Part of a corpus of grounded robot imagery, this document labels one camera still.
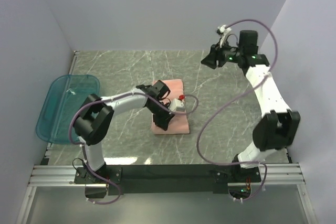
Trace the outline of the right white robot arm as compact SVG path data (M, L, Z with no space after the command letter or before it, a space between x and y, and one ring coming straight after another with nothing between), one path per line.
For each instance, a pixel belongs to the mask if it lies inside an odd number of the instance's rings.
M219 42L211 46L201 63L212 69L222 67L227 62L237 64L255 89L261 110L261 119L253 130L252 142L234 157L234 165L230 168L232 178L242 182L254 175L258 162L293 143L301 117L282 98L267 57L258 53L258 33L255 30L240 31L236 47L227 41L232 34L230 28L218 28L217 33L220 35Z

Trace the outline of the pink towel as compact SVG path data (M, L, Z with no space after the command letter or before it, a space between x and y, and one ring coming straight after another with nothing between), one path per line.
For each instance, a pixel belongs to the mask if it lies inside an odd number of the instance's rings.
M164 105L178 99L184 95L184 86L181 79L163 80L169 87L171 93L163 100ZM168 124L166 131L156 126L152 120L151 131L154 135L173 135L173 134L189 134L189 123L186 115L175 115Z

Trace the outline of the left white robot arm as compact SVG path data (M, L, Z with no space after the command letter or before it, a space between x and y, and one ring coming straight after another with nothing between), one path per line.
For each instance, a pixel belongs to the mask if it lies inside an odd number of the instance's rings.
M133 109L147 108L152 113L155 125L166 131L176 112L171 101L163 102L164 96L170 92L168 86L159 80L153 85L138 85L128 92L111 97L91 94L86 98L70 127L74 129L80 144L83 145L83 166L92 182L99 183L108 179L101 142L112 119Z

